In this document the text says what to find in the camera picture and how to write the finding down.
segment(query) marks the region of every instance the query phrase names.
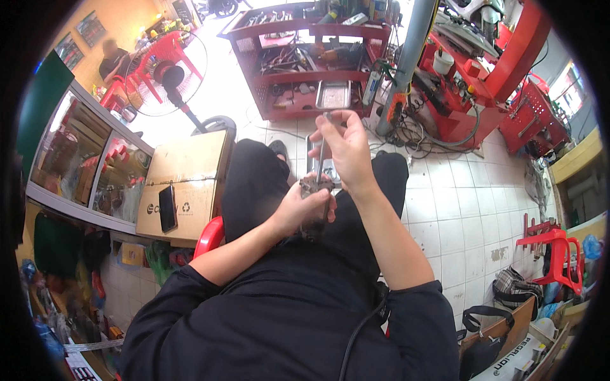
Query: hose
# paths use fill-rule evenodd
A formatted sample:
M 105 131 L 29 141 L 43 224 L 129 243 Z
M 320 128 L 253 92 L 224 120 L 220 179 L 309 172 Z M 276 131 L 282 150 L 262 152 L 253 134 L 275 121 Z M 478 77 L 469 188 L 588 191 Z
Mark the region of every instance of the hose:
M 475 109 L 476 122 L 475 122 L 475 126 L 472 127 L 472 131 L 470 131 L 470 134 L 467 137 L 465 137 L 464 139 L 462 139 L 460 141 L 442 141 L 442 140 L 438 140 L 437 138 L 432 137 L 428 133 L 428 131 L 426 131 L 426 129 L 423 129 L 424 135 L 426 135 L 426 138 L 430 139 L 433 143 L 436 143 L 439 146 L 454 147 L 454 146 L 460 146 L 460 145 L 466 143 L 467 141 L 472 139 L 473 136 L 475 136 L 476 131 L 479 129 L 479 122 L 481 121 L 481 117 L 479 115 L 479 110 L 478 110 L 478 108 L 476 108 L 474 102 L 472 102 L 472 107 L 473 107 L 473 109 Z

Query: wrench rack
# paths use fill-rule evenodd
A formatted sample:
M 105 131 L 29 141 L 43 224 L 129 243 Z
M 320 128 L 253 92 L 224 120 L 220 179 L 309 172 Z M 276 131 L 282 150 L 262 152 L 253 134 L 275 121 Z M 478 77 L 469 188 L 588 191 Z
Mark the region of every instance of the wrench rack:
M 563 123 L 553 113 L 548 96 L 530 81 L 500 122 L 500 132 L 511 154 L 531 142 L 532 158 L 539 158 L 559 143 L 570 141 Z
M 296 9 L 313 7 L 313 2 L 299 2 L 242 11 L 218 34 L 218 37 L 231 42 L 233 52 L 263 120 L 309 118 L 322 114 L 324 110 L 316 109 L 315 106 L 317 82 L 320 80 L 352 81 L 354 90 L 352 91 L 352 106 L 350 108 L 356 111 L 361 118 L 371 114 L 373 106 L 364 107 L 362 105 L 362 89 L 366 87 L 369 73 L 358 70 L 328 70 L 322 60 L 312 57 L 318 71 L 261 74 L 260 60 L 265 52 L 268 52 L 267 54 L 278 54 L 293 37 L 266 39 L 265 35 L 291 30 L 297 32 L 300 30 L 302 33 L 304 32 L 305 36 L 306 32 L 309 31 L 309 36 L 362 37 L 362 44 L 364 45 L 363 62 L 366 62 L 369 67 L 378 57 L 383 55 L 390 37 L 390 27 L 388 25 L 377 21 L 368 21 L 360 26 L 341 25 L 340 23 L 344 19 L 340 18 L 337 19 L 337 24 L 317 24 L 322 17 L 298 18 L 295 16 Z M 251 23 L 251 18 L 256 18 L 261 12 L 271 14 L 274 11 L 291 12 L 292 19 L 262 24 Z M 307 48 L 308 44 L 299 43 L 298 46 Z M 309 94 L 301 94 L 299 91 L 294 91 L 293 94 L 291 88 L 294 89 L 303 82 L 310 85 L 316 84 L 316 89 Z M 273 93 L 276 84 L 282 85 L 286 89 L 280 96 Z M 285 108 L 274 108 L 273 105 L 278 103 L 284 104 Z

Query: smartphone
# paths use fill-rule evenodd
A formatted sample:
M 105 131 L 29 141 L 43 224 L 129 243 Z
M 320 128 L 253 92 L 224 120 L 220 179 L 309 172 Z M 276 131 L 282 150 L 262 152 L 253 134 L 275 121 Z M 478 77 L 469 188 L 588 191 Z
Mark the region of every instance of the smartphone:
M 159 214 L 161 216 L 161 231 L 163 233 L 178 227 L 176 197 L 173 185 L 159 192 Z

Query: poster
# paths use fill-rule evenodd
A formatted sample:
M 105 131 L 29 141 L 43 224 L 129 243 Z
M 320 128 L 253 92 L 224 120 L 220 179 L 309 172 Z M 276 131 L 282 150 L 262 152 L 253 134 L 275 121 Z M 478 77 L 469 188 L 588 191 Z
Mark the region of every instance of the poster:
M 89 13 L 80 23 L 76 24 L 76 30 L 89 45 L 89 48 L 92 48 L 106 34 L 106 30 L 99 22 L 95 11 Z
M 85 57 L 78 48 L 78 45 L 72 39 L 72 34 L 70 32 L 58 42 L 55 47 L 55 52 L 70 70 L 74 69 L 76 64 Z

